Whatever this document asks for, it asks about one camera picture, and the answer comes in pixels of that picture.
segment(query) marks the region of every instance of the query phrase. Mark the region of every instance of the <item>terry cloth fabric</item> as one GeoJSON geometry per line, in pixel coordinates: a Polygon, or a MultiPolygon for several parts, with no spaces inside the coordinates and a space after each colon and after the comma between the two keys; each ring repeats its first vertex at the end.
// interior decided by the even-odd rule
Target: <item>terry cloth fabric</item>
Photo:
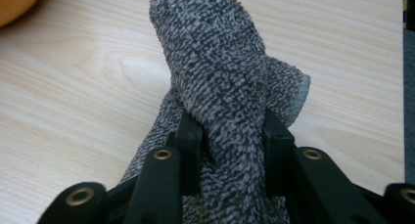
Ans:
{"type": "Polygon", "coordinates": [[[171,72],[160,114],[121,180],[140,173],[148,151],[165,145],[183,111],[201,123],[201,193],[183,199],[184,223],[286,223],[282,198],[268,198],[261,128],[265,109],[287,126],[298,116],[309,77],[267,57],[236,0],[151,0],[171,72]]]}

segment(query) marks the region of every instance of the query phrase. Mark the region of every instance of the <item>wooden table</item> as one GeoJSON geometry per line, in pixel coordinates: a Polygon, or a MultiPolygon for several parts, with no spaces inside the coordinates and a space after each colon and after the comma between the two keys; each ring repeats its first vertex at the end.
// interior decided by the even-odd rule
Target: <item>wooden table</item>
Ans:
{"type": "MultiPolygon", "coordinates": [[[[291,127],[382,193],[403,181],[401,0],[240,0],[267,53],[312,78],[291,127]]],[[[116,185],[169,70],[149,0],[39,0],[0,28],[0,223],[81,181],[116,185]]]]}

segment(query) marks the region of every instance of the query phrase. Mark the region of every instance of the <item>wood grain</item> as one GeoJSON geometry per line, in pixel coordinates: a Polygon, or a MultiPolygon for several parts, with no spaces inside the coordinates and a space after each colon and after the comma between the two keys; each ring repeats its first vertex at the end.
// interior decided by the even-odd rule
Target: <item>wood grain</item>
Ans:
{"type": "MultiPolygon", "coordinates": [[[[312,78],[291,127],[355,183],[403,181],[401,0],[240,0],[271,56],[312,78]]],[[[39,0],[0,28],[0,223],[81,181],[116,185],[169,70],[149,0],[39,0]]]]}

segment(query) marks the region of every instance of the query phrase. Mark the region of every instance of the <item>metal rivet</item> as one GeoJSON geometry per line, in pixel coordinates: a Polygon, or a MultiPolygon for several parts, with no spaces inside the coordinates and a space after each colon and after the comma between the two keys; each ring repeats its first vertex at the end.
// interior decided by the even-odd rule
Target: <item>metal rivet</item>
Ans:
{"type": "Polygon", "coordinates": [[[89,187],[78,188],[67,197],[67,205],[78,206],[88,202],[94,196],[94,190],[89,187]]]}
{"type": "Polygon", "coordinates": [[[415,190],[404,188],[400,190],[400,194],[409,202],[415,204],[415,190]]]}
{"type": "Polygon", "coordinates": [[[167,159],[170,158],[173,153],[169,150],[159,150],[155,152],[156,159],[167,159]]]}
{"type": "Polygon", "coordinates": [[[307,149],[307,150],[302,151],[302,155],[307,158],[311,158],[311,159],[321,158],[321,154],[319,154],[317,151],[312,150],[312,149],[307,149]]]}

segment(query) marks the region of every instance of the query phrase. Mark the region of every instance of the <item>orange object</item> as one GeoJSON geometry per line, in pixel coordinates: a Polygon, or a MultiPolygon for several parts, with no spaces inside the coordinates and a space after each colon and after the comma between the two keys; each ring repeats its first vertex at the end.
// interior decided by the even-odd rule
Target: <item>orange object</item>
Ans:
{"type": "Polygon", "coordinates": [[[3,26],[30,9],[37,0],[0,0],[0,26],[3,26]]]}

